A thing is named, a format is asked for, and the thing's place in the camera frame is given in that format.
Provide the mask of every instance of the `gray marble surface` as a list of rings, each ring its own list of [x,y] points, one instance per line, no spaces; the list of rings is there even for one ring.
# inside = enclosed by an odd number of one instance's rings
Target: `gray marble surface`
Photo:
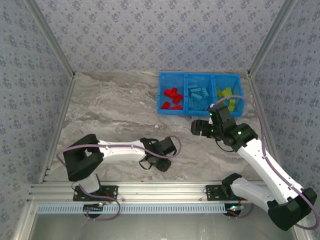
[[[87,134],[109,142],[130,142],[142,137],[162,140],[175,135],[182,141],[180,155],[167,172],[143,170],[137,162],[102,163],[96,170],[101,180],[219,181],[232,173],[260,180],[254,169],[237,153],[223,152],[213,139],[194,136],[196,118],[157,114],[158,72],[77,73],[71,101],[57,150]],[[241,78],[247,100],[253,101],[248,80]],[[253,108],[246,104],[238,123],[260,132]],[[53,160],[47,181],[67,180],[66,169]]]

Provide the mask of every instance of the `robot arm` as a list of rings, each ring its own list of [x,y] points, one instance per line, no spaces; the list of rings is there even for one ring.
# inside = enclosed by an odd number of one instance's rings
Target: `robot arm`
[[[195,120],[191,125],[194,135],[201,135],[223,141],[242,156],[261,176],[269,189],[261,188],[248,182],[239,174],[232,174],[222,181],[224,193],[251,201],[264,209],[271,220],[282,230],[288,230],[307,216],[311,209],[307,203],[291,187],[295,187],[313,205],[317,194],[312,188],[304,189],[294,181],[274,160],[269,153],[267,158],[272,166],[292,185],[288,185],[271,169],[262,153],[262,142],[258,135],[247,124],[237,125],[225,105],[217,105],[208,109],[210,120]]]
[[[101,189],[100,181],[98,176],[94,174],[94,170],[102,162],[134,161],[144,169],[150,169],[153,166],[161,172],[165,172],[171,166],[171,161],[167,158],[154,156],[147,151],[160,156],[177,153],[170,137],[166,137],[162,141],[141,138],[132,142],[107,142],[98,140],[95,134],[89,134],[70,147],[79,145],[101,146],[82,147],[63,153],[69,181],[78,182],[87,193],[94,193]],[[148,162],[149,168],[143,167],[142,162]]]

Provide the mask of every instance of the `blue plastic bin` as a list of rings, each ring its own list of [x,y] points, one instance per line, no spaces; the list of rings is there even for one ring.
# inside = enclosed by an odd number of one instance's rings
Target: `blue plastic bin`
[[[238,74],[222,74],[222,73],[215,73],[215,87],[223,91],[225,88],[231,88],[233,95],[240,95],[243,96],[243,90],[241,85],[240,76]],[[233,98],[235,100],[235,107],[234,111],[231,112],[231,116],[233,118],[239,118],[242,116],[244,109],[245,109],[245,100],[241,98]]]
[[[165,89],[177,88],[178,94],[183,95],[183,99],[179,102],[178,105],[181,105],[183,110],[172,110],[172,109],[161,109],[165,102],[171,103],[170,108],[176,106],[172,102],[172,98],[164,95]],[[185,106],[188,106],[186,103],[185,96],[185,73],[184,72],[160,72],[159,74],[159,87],[158,87],[158,96],[157,96],[157,112],[158,114],[164,115],[185,115]]]
[[[205,88],[209,96],[202,98],[200,101],[193,100],[189,106],[189,98],[191,98],[191,90],[188,86]],[[178,94],[183,95],[183,100],[179,105],[183,110],[161,109],[165,102],[171,103],[170,107],[176,106],[172,99],[164,95],[165,89],[178,88]],[[180,115],[180,116],[209,116],[207,108],[218,101],[217,88],[223,91],[225,88],[231,88],[233,95],[243,96],[240,77],[238,74],[224,73],[191,73],[191,72],[160,72],[159,86],[157,95],[157,112],[163,115]],[[235,108],[231,112],[232,117],[241,117],[245,108],[245,101],[235,98]]]
[[[212,103],[217,102],[217,93],[216,93],[216,87],[215,87],[215,76],[211,73],[188,73],[186,75],[186,104],[187,108],[185,111],[185,114],[187,116],[209,116],[208,113],[208,107]],[[188,89],[188,86],[197,85],[198,88],[205,88],[208,92],[209,96],[205,98],[202,96],[202,99],[192,100],[192,106],[189,106],[189,99],[191,98],[191,89]]]

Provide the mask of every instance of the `patterned wallpaper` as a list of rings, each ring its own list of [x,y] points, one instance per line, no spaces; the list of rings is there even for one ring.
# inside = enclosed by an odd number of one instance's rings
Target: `patterned wallpaper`
[[[283,0],[37,0],[75,72],[246,70]]]
[[[23,0],[0,0],[0,239],[9,240],[69,83]]]
[[[283,168],[303,186],[312,187],[318,198],[319,26],[319,0],[299,1],[254,78]],[[320,230],[314,234],[320,239]]]

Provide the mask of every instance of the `red block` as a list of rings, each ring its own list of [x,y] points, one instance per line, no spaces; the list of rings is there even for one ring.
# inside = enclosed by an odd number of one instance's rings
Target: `red block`
[[[166,102],[162,105],[161,109],[169,109],[169,107],[170,107],[170,102],[166,101]]]
[[[180,105],[172,106],[172,107],[170,107],[170,109],[172,109],[172,110],[183,110],[182,106],[180,106]]]
[[[171,98],[171,90],[170,90],[169,88],[166,88],[166,89],[164,90],[164,95],[167,96],[167,97],[169,97],[169,98]]]
[[[178,103],[181,101],[182,98],[183,98],[183,96],[182,96],[180,93],[178,93],[178,94],[175,96],[175,98],[172,100],[172,102],[173,102],[174,104],[178,104]]]
[[[173,87],[171,90],[170,98],[174,99],[178,93],[178,88]]]

